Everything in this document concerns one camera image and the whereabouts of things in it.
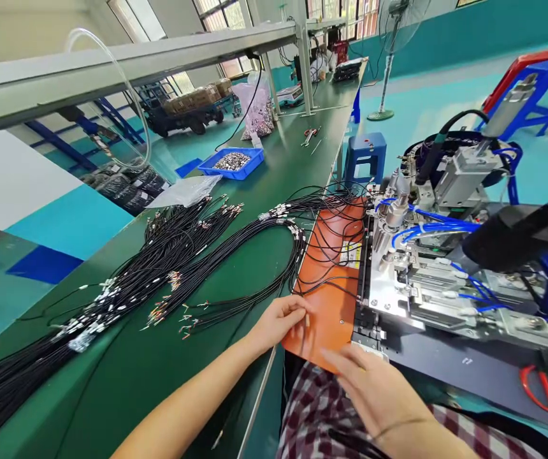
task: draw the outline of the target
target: cardboard box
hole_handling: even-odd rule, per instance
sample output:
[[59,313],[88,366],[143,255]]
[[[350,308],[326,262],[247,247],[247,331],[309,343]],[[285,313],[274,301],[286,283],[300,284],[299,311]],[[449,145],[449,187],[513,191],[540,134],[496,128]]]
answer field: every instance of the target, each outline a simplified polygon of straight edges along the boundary
[[191,98],[191,94],[183,94],[166,101],[163,107],[168,115],[180,115],[194,109],[196,106]]
[[219,90],[219,95],[221,96],[221,98],[227,97],[231,94],[231,81],[229,78],[221,78],[214,84]]
[[212,105],[221,98],[219,90],[214,84],[197,88],[191,93],[196,108]]

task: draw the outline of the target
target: stand fan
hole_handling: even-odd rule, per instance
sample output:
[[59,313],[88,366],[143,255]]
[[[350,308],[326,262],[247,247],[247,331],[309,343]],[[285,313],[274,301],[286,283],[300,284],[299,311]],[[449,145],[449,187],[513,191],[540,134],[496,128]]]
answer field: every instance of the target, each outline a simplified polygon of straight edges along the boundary
[[[394,112],[392,110],[384,109],[384,98],[387,94],[387,86],[389,85],[389,77],[391,76],[393,55],[407,45],[414,36],[414,33],[425,17],[430,3],[431,0],[391,0],[388,4],[386,15],[382,14],[383,11],[378,12],[379,33],[384,31],[385,37],[383,49],[389,55],[387,56],[387,68],[384,71],[384,86],[382,87],[380,109],[377,112],[369,114],[368,120],[382,121],[393,117]],[[383,16],[386,16],[384,27],[382,27]]]

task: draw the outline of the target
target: fan base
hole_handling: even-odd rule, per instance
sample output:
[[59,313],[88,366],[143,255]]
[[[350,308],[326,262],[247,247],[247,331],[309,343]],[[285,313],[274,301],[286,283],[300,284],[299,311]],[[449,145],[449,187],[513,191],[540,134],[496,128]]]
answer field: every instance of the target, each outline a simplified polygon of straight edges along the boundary
[[384,121],[389,118],[393,118],[395,112],[392,110],[384,110],[384,112],[373,112],[368,115],[370,121]]

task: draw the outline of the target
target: red plastic stool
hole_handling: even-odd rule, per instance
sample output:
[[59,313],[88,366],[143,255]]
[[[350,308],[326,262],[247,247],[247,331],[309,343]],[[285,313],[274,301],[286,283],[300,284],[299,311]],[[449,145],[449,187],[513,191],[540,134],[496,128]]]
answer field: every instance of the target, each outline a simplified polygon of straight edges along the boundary
[[524,54],[516,59],[507,70],[493,93],[488,96],[482,104],[482,111],[484,113],[489,113],[493,109],[501,96],[508,92],[508,88],[516,79],[516,76],[520,72],[522,72],[525,67],[544,61],[548,61],[548,51],[539,51],[537,53]]

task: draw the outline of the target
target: clear plastic tubing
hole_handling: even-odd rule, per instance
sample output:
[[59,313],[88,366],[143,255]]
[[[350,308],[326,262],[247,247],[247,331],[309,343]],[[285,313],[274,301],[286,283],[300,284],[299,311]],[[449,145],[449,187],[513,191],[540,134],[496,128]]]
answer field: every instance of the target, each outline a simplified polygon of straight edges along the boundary
[[129,93],[130,97],[132,98],[132,100],[134,101],[134,106],[136,107],[136,111],[138,112],[138,116],[140,117],[140,120],[142,121],[142,125],[145,128],[145,141],[147,143],[147,152],[144,156],[142,156],[140,154],[140,152],[138,150],[136,150],[134,145],[129,143],[124,138],[124,141],[128,144],[128,146],[130,146],[134,150],[134,152],[138,155],[138,157],[141,157],[143,159],[143,162],[140,163],[140,164],[134,164],[133,166],[130,166],[129,164],[122,163],[121,161],[119,161],[115,157],[113,157],[113,160],[116,163],[121,164],[122,166],[125,166],[125,167],[141,168],[141,167],[145,166],[146,164],[148,164],[148,162],[151,159],[151,138],[150,138],[150,135],[148,133],[148,126],[147,126],[147,120],[145,118],[145,114],[140,109],[140,102],[138,101],[138,95],[137,95],[136,91],[134,90],[134,88],[132,87],[132,85],[129,83],[129,80],[126,77],[126,74],[123,72],[123,69],[121,68],[121,65],[119,64],[119,62],[117,62],[115,56],[110,52],[110,49],[108,49],[108,47],[102,42],[102,40],[100,40],[94,33],[88,31],[87,29],[82,29],[80,27],[77,28],[77,29],[72,29],[70,31],[70,33],[68,34],[68,38],[66,40],[66,52],[71,52],[72,48],[74,47],[74,45],[76,43],[76,41],[79,38],[81,38],[82,36],[89,37],[91,40],[95,41],[97,43],[97,45],[100,46],[100,48],[102,48],[102,51],[104,51],[107,54],[107,56],[110,58],[112,64],[115,66],[115,68],[119,72],[119,75],[121,75],[121,78],[123,79],[124,83],[126,84],[127,91]]

